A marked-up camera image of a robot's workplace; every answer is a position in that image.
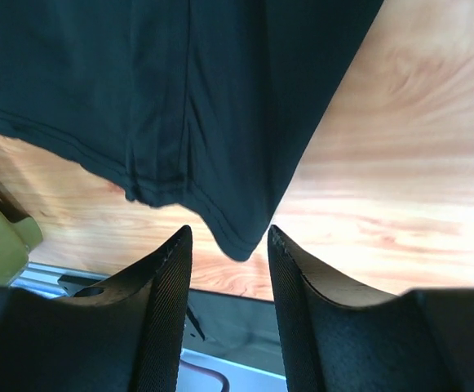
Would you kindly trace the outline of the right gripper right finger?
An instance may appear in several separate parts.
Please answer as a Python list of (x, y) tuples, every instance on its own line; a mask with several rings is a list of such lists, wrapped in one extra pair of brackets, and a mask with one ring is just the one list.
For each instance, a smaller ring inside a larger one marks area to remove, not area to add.
[(474, 288), (369, 287), (276, 226), (268, 263), (291, 391), (474, 391)]

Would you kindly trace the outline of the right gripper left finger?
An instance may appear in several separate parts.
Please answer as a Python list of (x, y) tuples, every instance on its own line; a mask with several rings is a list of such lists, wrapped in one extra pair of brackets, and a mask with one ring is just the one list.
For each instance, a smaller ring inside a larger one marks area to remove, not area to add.
[(174, 390), (192, 246), (184, 226), (71, 297), (0, 287), (0, 391)]

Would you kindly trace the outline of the black t shirt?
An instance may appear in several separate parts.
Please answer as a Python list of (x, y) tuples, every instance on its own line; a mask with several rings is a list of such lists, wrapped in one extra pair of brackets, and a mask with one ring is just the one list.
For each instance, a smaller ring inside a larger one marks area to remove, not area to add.
[(0, 134), (246, 261), (379, 1), (0, 1)]

